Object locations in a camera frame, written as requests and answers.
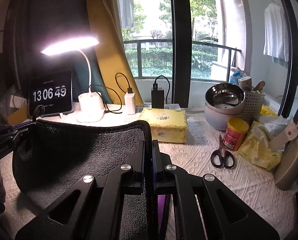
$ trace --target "lamp light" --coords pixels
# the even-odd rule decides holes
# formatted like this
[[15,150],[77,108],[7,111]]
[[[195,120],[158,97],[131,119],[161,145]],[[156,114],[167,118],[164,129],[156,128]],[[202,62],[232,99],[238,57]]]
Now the lamp light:
[[89,68],[89,93],[91,93],[91,66],[90,61],[87,57],[87,55],[81,50],[85,49],[91,46],[95,46],[99,44],[98,40],[93,37],[81,37],[81,38],[75,38],[70,39],[66,41],[61,41],[56,44],[53,44],[46,49],[42,50],[41,53],[46,54],[48,56],[55,55],[55,54],[61,54],[68,51],[77,50],[79,51],[87,61],[88,68]]
[[100,93],[91,92],[91,66],[87,55],[82,49],[95,46],[99,44],[98,40],[93,37],[81,37],[75,39],[69,39],[53,44],[46,49],[42,50],[41,53],[46,55],[61,54],[68,51],[77,50],[79,51],[87,61],[89,68],[89,93],[80,94],[78,99],[80,103],[80,112],[77,116],[78,122],[96,122],[101,120],[104,115],[104,105]]

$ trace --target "purple cloth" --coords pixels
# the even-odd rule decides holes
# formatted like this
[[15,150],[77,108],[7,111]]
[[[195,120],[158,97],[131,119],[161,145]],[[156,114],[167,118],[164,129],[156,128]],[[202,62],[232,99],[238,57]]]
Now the purple cloth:
[[159,230],[161,228],[161,223],[162,223],[165,199],[166,199],[165,195],[158,195],[158,226],[159,226]]

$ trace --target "digital clock display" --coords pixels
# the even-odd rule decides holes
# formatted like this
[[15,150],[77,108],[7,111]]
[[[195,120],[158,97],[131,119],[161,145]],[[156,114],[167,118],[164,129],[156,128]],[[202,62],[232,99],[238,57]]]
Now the digital clock display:
[[29,115],[38,105],[45,107],[44,115],[68,113],[72,107],[71,70],[53,73],[30,80]]

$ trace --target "yellow tissue box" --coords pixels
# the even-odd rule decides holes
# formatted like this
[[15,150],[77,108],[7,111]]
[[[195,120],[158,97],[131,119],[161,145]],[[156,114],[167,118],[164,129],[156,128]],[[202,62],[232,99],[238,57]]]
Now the yellow tissue box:
[[185,110],[145,108],[139,120],[150,124],[152,140],[186,143],[188,124]]

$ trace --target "white shirt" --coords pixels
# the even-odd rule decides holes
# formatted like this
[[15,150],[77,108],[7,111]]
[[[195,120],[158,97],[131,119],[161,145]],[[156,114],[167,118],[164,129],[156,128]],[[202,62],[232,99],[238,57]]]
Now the white shirt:
[[284,9],[273,3],[265,10],[264,55],[289,61],[288,29]]

